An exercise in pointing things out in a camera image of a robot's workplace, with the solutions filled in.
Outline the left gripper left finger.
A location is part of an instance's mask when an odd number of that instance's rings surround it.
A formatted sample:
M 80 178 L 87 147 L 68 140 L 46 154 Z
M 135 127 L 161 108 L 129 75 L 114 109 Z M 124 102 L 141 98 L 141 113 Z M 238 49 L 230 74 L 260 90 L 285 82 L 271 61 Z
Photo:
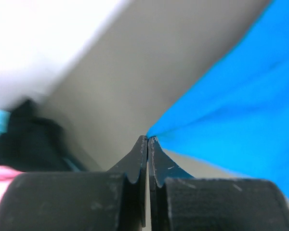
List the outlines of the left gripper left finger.
M 140 231 L 147 137 L 108 171 L 18 175 L 0 201 L 0 231 Z

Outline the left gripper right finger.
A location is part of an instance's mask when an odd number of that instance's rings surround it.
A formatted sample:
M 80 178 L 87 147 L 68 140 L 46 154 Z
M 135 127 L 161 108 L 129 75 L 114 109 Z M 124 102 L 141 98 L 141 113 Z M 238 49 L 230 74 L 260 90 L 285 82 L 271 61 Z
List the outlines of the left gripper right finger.
M 154 231 L 289 231 L 281 190 L 261 179 L 198 179 L 148 141 Z

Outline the blue t shirt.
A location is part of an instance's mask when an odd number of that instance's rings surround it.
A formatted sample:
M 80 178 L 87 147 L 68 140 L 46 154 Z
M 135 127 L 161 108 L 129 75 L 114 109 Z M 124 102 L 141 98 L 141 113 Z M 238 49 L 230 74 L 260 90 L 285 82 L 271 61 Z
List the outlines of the blue t shirt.
M 272 1 L 147 136 L 169 151 L 270 180 L 289 198 L 289 0 Z

